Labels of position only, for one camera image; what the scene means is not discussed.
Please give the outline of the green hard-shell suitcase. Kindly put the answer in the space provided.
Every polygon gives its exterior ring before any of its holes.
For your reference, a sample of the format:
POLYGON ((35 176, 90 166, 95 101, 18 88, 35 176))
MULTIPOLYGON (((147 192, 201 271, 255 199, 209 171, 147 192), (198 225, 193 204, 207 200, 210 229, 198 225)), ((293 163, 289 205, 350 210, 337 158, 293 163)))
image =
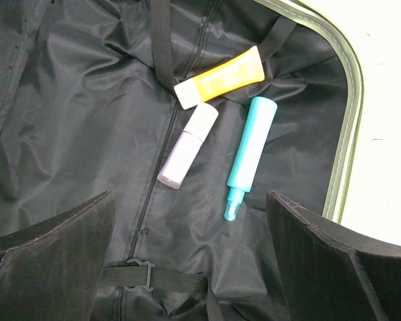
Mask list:
POLYGON ((211 280, 225 320, 288 320, 265 202, 277 191, 341 219, 362 75, 326 18, 298 1, 170 1, 158 64, 151 1, 0 1, 0 237, 110 191, 106 265, 211 280), (221 97, 182 187, 156 180, 191 115, 171 86, 270 41, 265 79, 221 97), (277 104, 253 184, 227 221, 255 97, 277 104))

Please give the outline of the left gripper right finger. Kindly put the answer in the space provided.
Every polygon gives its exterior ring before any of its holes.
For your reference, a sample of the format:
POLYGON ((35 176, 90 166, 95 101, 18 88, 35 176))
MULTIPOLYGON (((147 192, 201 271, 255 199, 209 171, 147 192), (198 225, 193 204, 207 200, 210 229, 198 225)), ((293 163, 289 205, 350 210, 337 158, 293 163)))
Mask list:
POLYGON ((401 246, 357 233, 286 196, 266 215, 291 320, 401 320, 401 246))

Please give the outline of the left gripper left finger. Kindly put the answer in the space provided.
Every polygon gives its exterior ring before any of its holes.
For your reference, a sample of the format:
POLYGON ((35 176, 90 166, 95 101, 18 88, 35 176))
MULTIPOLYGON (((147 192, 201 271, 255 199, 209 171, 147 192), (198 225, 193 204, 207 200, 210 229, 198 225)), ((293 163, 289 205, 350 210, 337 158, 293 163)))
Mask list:
POLYGON ((89 320, 114 224, 106 191, 0 237, 0 320, 89 320))

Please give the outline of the white lilac bottle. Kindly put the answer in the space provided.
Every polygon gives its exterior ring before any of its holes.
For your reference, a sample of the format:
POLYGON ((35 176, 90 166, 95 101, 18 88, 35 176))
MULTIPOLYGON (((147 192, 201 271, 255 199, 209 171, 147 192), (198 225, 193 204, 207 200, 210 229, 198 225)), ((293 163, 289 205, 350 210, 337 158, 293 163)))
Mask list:
POLYGON ((218 115, 217 109, 207 103, 194 109, 157 176, 159 182, 172 189, 180 188, 218 115))

